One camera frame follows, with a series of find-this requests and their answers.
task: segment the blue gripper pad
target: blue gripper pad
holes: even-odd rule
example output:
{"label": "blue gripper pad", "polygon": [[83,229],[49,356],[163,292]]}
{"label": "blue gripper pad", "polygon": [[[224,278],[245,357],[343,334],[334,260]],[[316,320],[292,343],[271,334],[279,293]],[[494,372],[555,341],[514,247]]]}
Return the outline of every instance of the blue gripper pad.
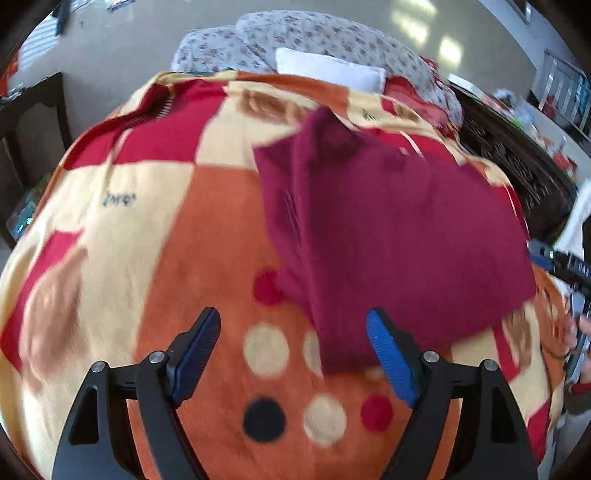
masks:
{"label": "blue gripper pad", "polygon": [[[384,324],[390,323],[390,331]],[[371,345],[374,347],[386,377],[394,389],[395,395],[413,408],[419,395],[415,390],[413,369],[409,366],[394,337],[397,335],[391,320],[381,310],[373,309],[367,316],[367,333]]]}
{"label": "blue gripper pad", "polygon": [[176,337],[170,345],[166,374],[175,408],[193,396],[220,336],[221,327],[218,311],[208,307],[201,312],[193,327]]}
{"label": "blue gripper pad", "polygon": [[530,260],[532,263],[535,263],[547,272],[554,272],[556,269],[553,260],[554,250],[551,246],[533,238],[530,240],[528,249],[530,251]]}

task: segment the maroon cloth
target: maroon cloth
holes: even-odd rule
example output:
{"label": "maroon cloth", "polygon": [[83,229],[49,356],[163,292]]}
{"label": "maroon cloth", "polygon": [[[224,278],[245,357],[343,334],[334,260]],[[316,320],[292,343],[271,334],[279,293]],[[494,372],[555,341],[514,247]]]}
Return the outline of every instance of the maroon cloth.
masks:
{"label": "maroon cloth", "polygon": [[535,294],[519,221],[468,164],[405,155],[326,108],[255,158],[277,286],[312,319],[325,373],[378,365],[373,307],[436,348]]}

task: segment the wall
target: wall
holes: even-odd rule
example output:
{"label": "wall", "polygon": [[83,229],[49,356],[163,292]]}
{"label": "wall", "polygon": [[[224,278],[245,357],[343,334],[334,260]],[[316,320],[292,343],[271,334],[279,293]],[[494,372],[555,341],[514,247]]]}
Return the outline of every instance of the wall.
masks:
{"label": "wall", "polygon": [[578,65],[566,43],[554,27],[536,10],[531,9],[530,24],[526,24],[506,0],[480,0],[517,41],[537,70],[544,65],[544,51]]}

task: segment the metal railing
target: metal railing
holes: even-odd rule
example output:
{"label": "metal railing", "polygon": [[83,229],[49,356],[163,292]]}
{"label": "metal railing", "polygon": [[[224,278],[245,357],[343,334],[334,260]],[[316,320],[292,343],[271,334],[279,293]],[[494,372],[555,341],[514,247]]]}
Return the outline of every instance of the metal railing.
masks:
{"label": "metal railing", "polygon": [[549,50],[545,53],[546,60],[551,61],[550,71],[538,108],[542,111],[546,103],[549,103],[557,114],[591,141],[591,122],[587,124],[591,111],[591,84],[585,72]]}

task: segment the patterned blanket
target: patterned blanket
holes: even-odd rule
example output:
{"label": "patterned blanket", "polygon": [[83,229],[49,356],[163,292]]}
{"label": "patterned blanket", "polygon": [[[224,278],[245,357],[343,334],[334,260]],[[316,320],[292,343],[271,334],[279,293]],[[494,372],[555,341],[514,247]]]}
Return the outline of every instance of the patterned blanket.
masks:
{"label": "patterned blanket", "polygon": [[[179,415],[211,478],[379,478],[410,411],[379,368],[324,377],[315,331],[272,283],[280,260],[252,150],[297,132],[317,105],[409,151],[441,143],[521,215],[495,165],[391,98],[274,74],[156,75],[66,152],[0,278],[0,413],[45,478],[89,366],[165,348],[204,306],[220,311],[222,334]],[[523,308],[441,353],[500,364],[541,459],[563,402],[565,311],[535,276]],[[443,477],[459,408],[431,478]],[[145,476],[157,478],[137,406],[131,417]]]}

